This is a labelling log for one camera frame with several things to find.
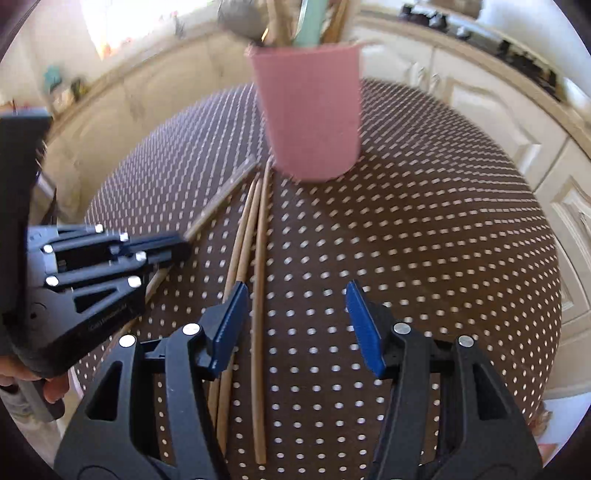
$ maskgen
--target white cabinet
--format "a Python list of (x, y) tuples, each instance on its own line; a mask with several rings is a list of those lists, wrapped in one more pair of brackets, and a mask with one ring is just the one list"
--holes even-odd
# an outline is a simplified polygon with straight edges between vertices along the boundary
[(253, 72), (245, 51), (248, 43), (232, 34), (211, 35), (206, 40), (213, 67), (219, 76), (217, 89), (231, 88), (253, 81)]
[(443, 50), (433, 57), (430, 92), (479, 126), (535, 189), (567, 135), (540, 107), (484, 69)]
[(199, 40), (159, 55), (124, 79), (134, 119), (144, 134), (219, 88), (207, 45)]
[(561, 246), (563, 280), (561, 340), (546, 396), (565, 397), (591, 390), (591, 160), (574, 141), (535, 194)]
[[(64, 126), (59, 140), (64, 142), (70, 153), (69, 161), (76, 165), (80, 174), (79, 205), (82, 212), (107, 176), (143, 136), (121, 84), (93, 99)], [(58, 160), (48, 156), (46, 163)]]
[(355, 28), (353, 35), (377, 45), (362, 50), (363, 77), (427, 88), (433, 47), (410, 38), (368, 28)]

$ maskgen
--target pink cup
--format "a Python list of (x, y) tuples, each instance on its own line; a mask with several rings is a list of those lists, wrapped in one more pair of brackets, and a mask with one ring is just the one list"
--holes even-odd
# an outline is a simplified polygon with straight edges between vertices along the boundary
[(277, 170), (322, 181), (357, 162), (359, 50), (351, 44), (248, 49)]

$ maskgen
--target wooden skewer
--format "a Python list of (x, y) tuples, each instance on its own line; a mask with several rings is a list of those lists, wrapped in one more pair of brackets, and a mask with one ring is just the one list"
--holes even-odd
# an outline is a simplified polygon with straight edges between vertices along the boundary
[[(228, 299), (228, 295), (232, 291), (232, 287), (236, 283), (236, 271), (238, 270), (238, 261), (242, 252), (242, 243), (244, 241), (244, 232), (246, 231), (246, 224), (248, 223), (248, 216), (251, 211), (252, 198), (254, 196), (256, 181), (251, 183), (248, 190), (246, 202), (244, 203), (244, 210), (242, 217), (238, 224), (238, 231), (236, 232), (236, 239), (234, 240), (234, 247), (232, 248), (232, 256), (230, 257), (230, 264), (228, 265), (228, 276), (226, 277), (226, 285), (223, 291), (223, 301)], [(212, 418), (213, 426), (217, 422), (217, 402), (220, 393), (220, 379), (216, 378), (209, 384), (209, 392), (207, 394), (207, 407), (209, 408), (209, 415)]]
[(275, 36), (276, 46), (290, 46), (291, 22), (283, 0), (267, 0), (267, 10), (269, 12), (269, 30)]
[(349, 0), (340, 0), (336, 7), (333, 18), (329, 26), (322, 34), (322, 43), (338, 43), (341, 40), (343, 29), (347, 22), (347, 11), (349, 9)]
[[(195, 241), (199, 232), (201, 232), (201, 230), (203, 230), (203, 228), (209, 224), (209, 221), (217, 212), (217, 209), (220, 208), (226, 199), (234, 192), (234, 190), (236, 190), (238, 186), (242, 184), (242, 181), (247, 178), (257, 166), (258, 160), (256, 157), (254, 155), (249, 155), (246, 161), (240, 167), (238, 167), (238, 169), (232, 174), (226, 183), (222, 185), (219, 193), (214, 195), (214, 197), (207, 203), (206, 207), (202, 210), (195, 223), (193, 223), (191, 227), (189, 227), (189, 229), (185, 232), (183, 237), (187, 242), (192, 243)], [(152, 277), (152, 280), (150, 280), (148, 286), (146, 287), (146, 303), (148, 303), (152, 296), (156, 293), (160, 284), (166, 279), (169, 271), (169, 268), (161, 268)], [(137, 318), (130, 320), (123, 326), (123, 328), (113, 335), (112, 340), (109, 342), (109, 345), (103, 352), (102, 359), (104, 359), (105, 356), (113, 349), (113, 347), (119, 342), (123, 335), (131, 331), (137, 321)]]
[[(261, 200), (261, 181), (256, 181), (254, 200), (248, 215), (248, 224), (244, 233), (244, 242), (240, 261), (238, 262), (238, 271), (236, 272), (236, 281), (246, 281), (248, 266), (251, 258), (252, 236), (255, 231), (256, 218), (259, 211), (259, 201)], [(234, 365), (234, 354), (230, 359), (228, 368), (222, 372), (220, 380), (219, 403), (217, 405), (217, 442), (220, 445), (222, 454), (226, 455), (226, 445), (228, 443), (228, 417), (230, 415), (230, 400), (232, 396), (232, 371)]]
[(255, 282), (252, 301), (251, 336), (251, 404), (252, 434), (255, 444), (255, 460), (259, 465), (267, 462), (265, 440), (265, 386), (263, 380), (263, 337), (265, 306), (265, 262), (267, 256), (267, 215), (271, 160), (267, 161), (262, 180), (261, 205), (256, 226)]

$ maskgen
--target finger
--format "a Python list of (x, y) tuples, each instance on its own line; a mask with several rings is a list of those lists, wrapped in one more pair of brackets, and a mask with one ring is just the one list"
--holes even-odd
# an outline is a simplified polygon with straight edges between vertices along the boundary
[(0, 375), (5, 377), (15, 377), (21, 380), (40, 380), (41, 377), (35, 375), (15, 356), (0, 356)]
[(60, 377), (50, 378), (43, 387), (43, 395), (49, 403), (55, 403), (63, 398), (70, 389), (70, 379), (68, 374), (63, 374)]
[(0, 375), (0, 387), (10, 387), (14, 383), (13, 377), (6, 377), (4, 375)]

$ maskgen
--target table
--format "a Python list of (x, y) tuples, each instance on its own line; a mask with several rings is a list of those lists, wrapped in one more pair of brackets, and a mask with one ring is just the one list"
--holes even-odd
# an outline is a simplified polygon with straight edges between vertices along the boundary
[[(511, 160), (458, 113), (401, 85), (363, 83), (362, 154), (323, 184), (275, 173), (265, 309), (268, 463), (252, 448), (249, 325), (234, 366), (228, 461), (233, 478), (366, 475), (389, 385), (365, 368), (345, 313), (346, 283), (425, 335), (472, 335), (526, 419), (540, 401), (560, 336), (554, 238)], [(86, 221), (131, 235), (184, 232), (234, 169), (269, 157), (256, 90), (200, 102), (146, 138), (107, 179)], [(222, 297), (246, 181), (175, 268), (141, 319), (167, 336)], [(76, 367), (89, 384), (104, 345)], [(437, 378), (423, 461), (433, 457)], [(172, 461), (162, 383), (161, 453)]]

